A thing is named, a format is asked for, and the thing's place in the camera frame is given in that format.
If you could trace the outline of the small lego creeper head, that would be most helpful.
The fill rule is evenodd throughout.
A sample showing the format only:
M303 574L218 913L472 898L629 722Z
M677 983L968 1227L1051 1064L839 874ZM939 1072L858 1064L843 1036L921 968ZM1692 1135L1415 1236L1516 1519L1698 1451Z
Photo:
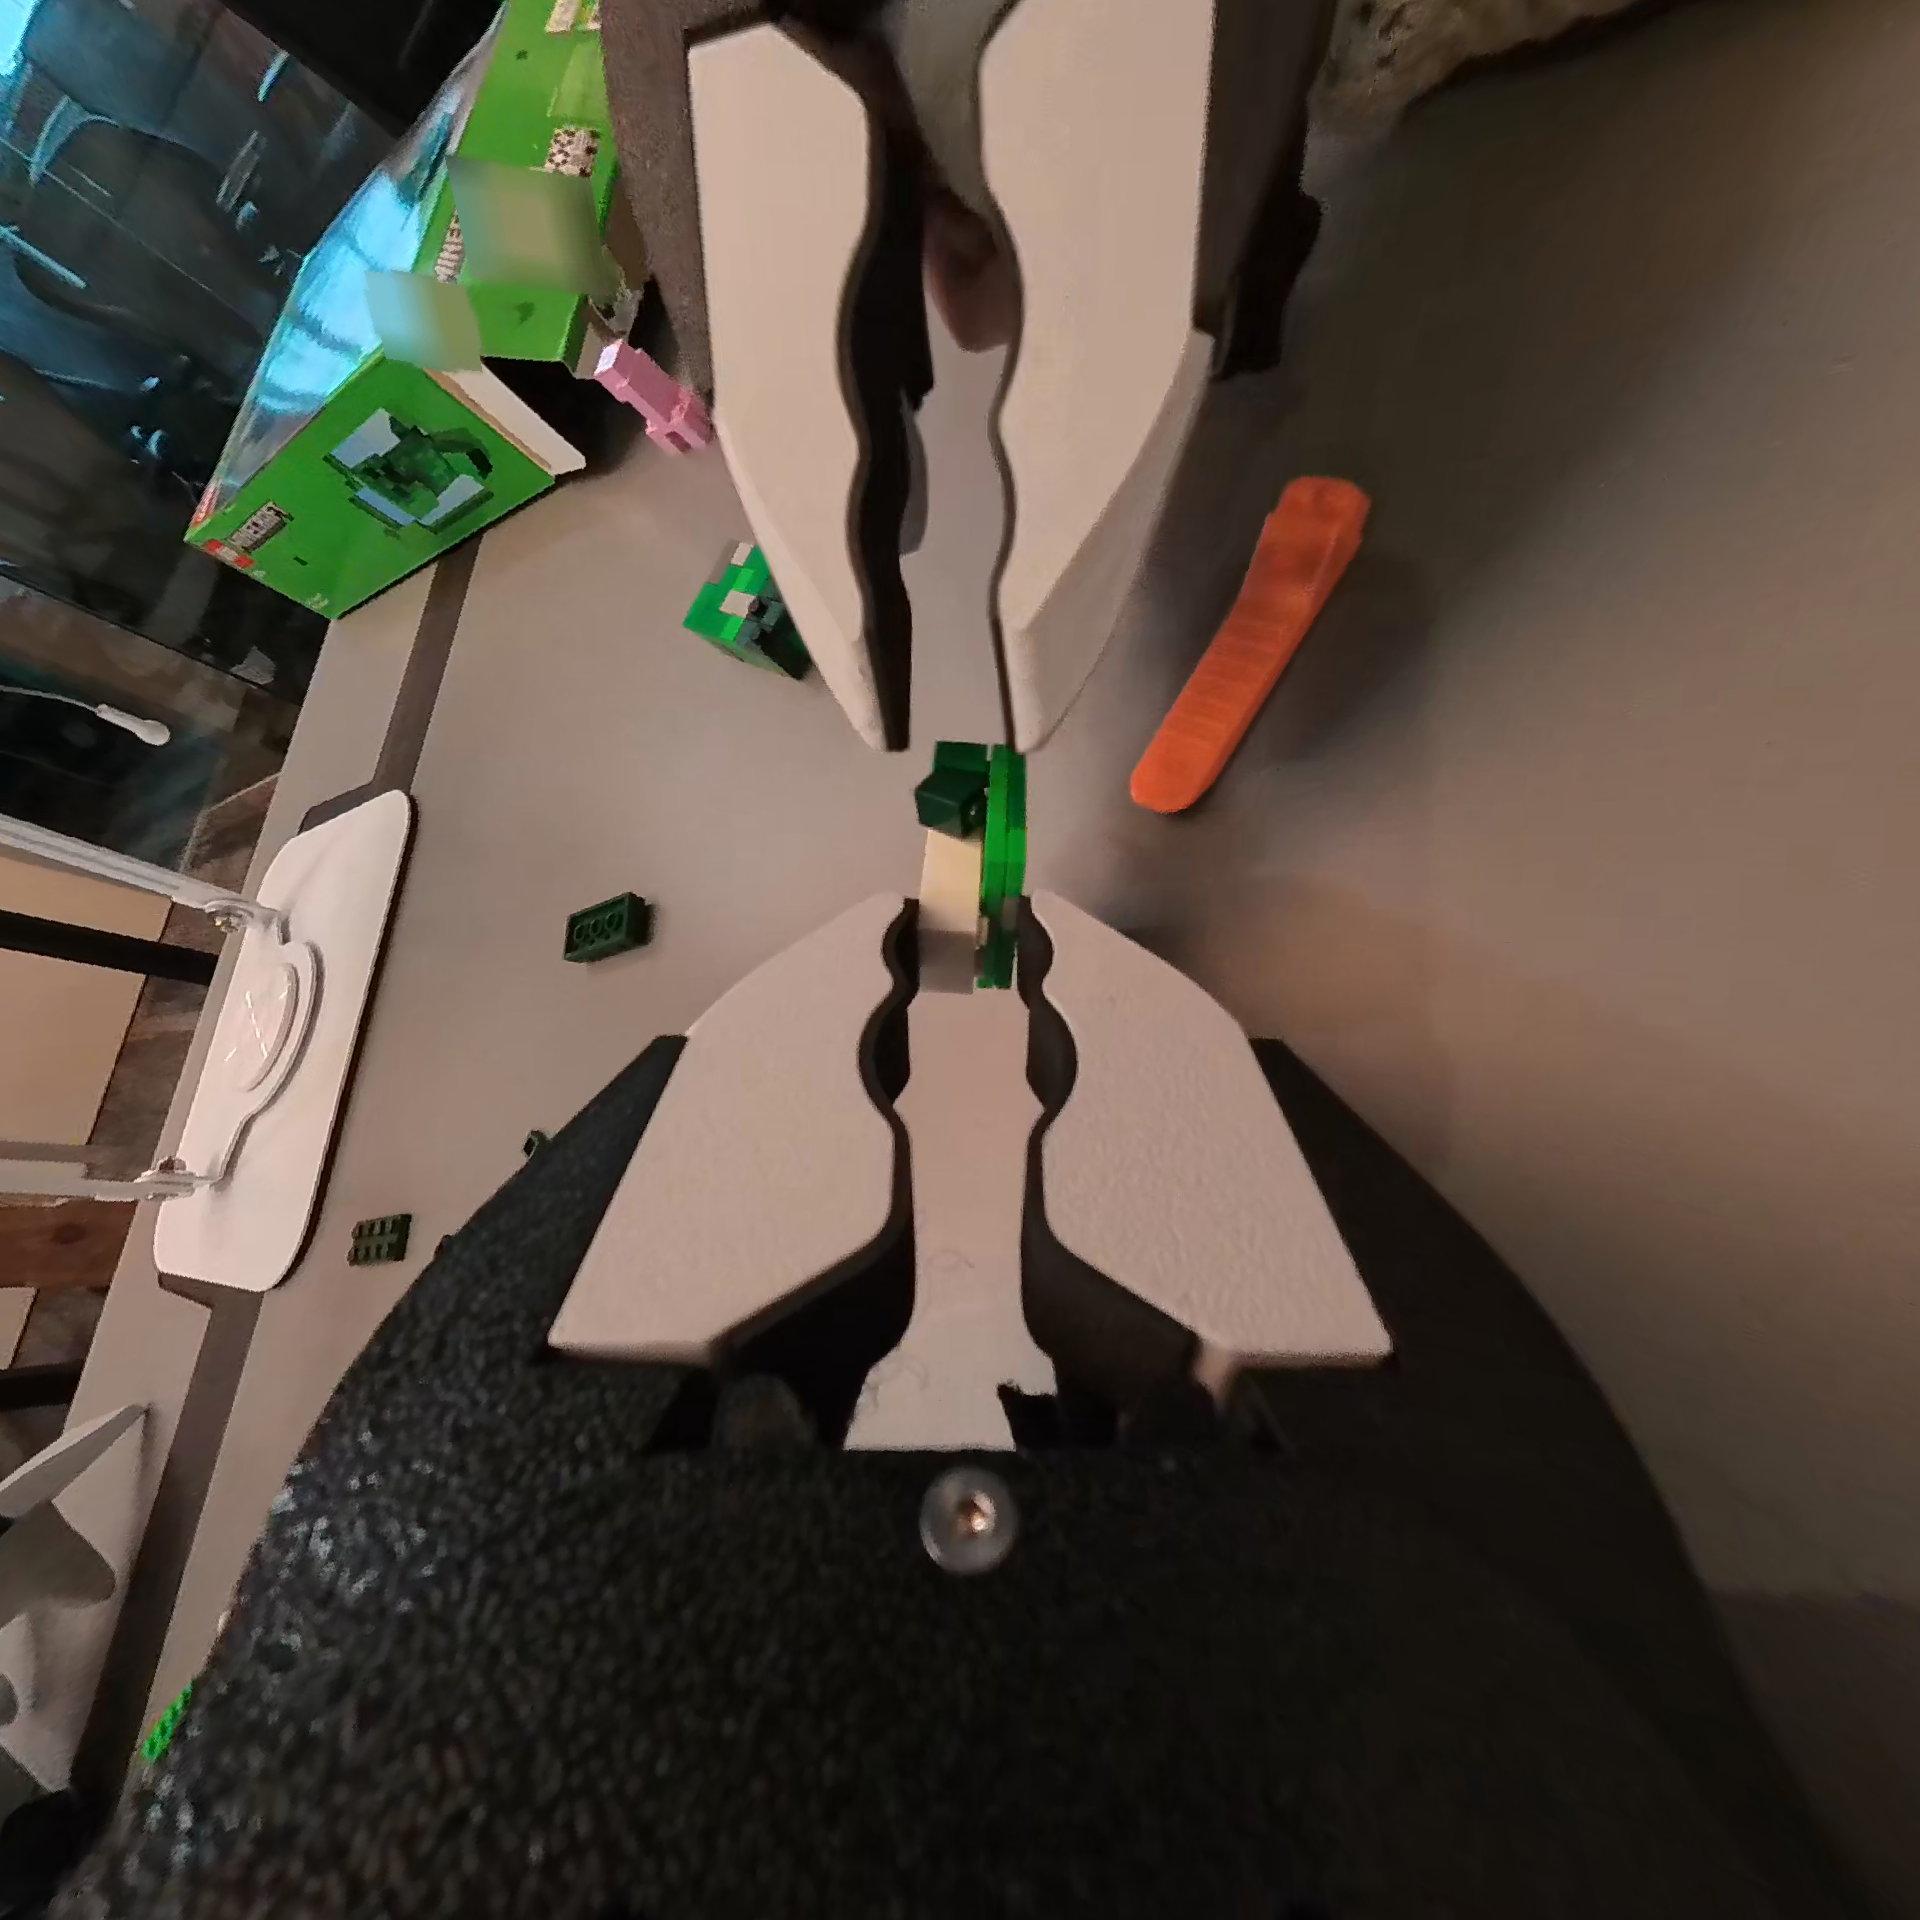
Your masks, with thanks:
M773 566L751 542L722 551L684 613L684 630L731 659L802 684L809 656L773 580Z

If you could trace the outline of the person's right hand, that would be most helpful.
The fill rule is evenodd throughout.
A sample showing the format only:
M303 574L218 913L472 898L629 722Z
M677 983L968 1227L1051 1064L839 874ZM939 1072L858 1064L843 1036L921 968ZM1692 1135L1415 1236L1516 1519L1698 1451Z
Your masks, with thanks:
M1018 326L1016 268L996 231L945 189L923 203L923 288L968 353L1005 348Z

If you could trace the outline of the pink lego pig figure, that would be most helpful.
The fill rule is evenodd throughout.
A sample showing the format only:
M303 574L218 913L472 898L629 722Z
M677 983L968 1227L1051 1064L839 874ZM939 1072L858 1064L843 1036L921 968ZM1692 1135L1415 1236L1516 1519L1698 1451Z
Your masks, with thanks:
M707 404L642 348L613 339L598 350L591 378L641 415L648 439L667 454L695 454L712 442Z

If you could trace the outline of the green and white lego assembly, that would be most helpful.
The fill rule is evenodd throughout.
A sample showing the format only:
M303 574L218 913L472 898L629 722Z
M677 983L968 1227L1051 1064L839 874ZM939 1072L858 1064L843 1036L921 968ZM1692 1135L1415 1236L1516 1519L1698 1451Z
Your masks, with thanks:
M916 889L926 991L1002 991L1016 983L1029 816L1023 756L939 742L914 787L923 860Z

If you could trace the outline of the green lego set box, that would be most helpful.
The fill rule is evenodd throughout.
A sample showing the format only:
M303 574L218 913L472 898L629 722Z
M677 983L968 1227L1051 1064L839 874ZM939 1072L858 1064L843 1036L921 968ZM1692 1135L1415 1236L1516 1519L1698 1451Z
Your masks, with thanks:
M601 5L499 5L296 270L185 545L340 617L584 468L563 381L591 384L650 282L619 183ZM457 169L566 182L598 290L488 280Z

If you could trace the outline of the orange brick separator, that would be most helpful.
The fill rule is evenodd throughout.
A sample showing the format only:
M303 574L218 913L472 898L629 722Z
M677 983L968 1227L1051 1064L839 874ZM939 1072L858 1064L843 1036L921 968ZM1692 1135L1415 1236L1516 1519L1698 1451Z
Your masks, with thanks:
M1344 478L1284 487L1226 620L1131 773L1132 804L1179 816L1212 792L1354 562L1369 514L1369 496Z

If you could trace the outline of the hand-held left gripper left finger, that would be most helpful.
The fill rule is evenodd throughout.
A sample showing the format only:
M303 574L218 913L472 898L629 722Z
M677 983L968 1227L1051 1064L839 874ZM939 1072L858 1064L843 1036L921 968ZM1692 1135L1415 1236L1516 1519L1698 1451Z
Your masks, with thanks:
M867 1371L916 1293L905 1013L916 905L873 897L686 1031L548 1342L719 1367L796 1338Z

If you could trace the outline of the white book stand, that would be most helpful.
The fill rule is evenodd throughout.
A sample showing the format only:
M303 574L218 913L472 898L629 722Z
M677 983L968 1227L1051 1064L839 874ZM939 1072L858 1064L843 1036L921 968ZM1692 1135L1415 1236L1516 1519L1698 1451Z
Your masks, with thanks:
M10 852L164 897L228 932L232 974L171 1164L94 1179L79 1148L3 1148L3 1198L156 1204L160 1272L267 1293L302 1258L416 830L387 790L300 832L252 897L3 818Z

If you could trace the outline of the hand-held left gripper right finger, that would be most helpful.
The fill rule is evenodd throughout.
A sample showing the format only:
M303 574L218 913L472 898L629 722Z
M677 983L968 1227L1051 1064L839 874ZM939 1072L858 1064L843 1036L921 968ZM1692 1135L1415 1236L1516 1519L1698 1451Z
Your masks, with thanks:
M1247 1031L1062 897L1023 902L1037 1255L1143 1309L1132 1371L1371 1367L1393 1341Z

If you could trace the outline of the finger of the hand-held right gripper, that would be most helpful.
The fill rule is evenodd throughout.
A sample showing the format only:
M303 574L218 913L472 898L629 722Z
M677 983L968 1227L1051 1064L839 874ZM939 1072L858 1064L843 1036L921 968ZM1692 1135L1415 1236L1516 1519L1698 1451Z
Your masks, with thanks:
M874 45L773 22L686 52L715 422L750 529L839 710L909 743L903 523L930 384L916 140Z
M993 413L1015 751L1046 743L1103 659L1203 397L1212 45L1210 3L1022 3L982 49L982 180L1018 288Z

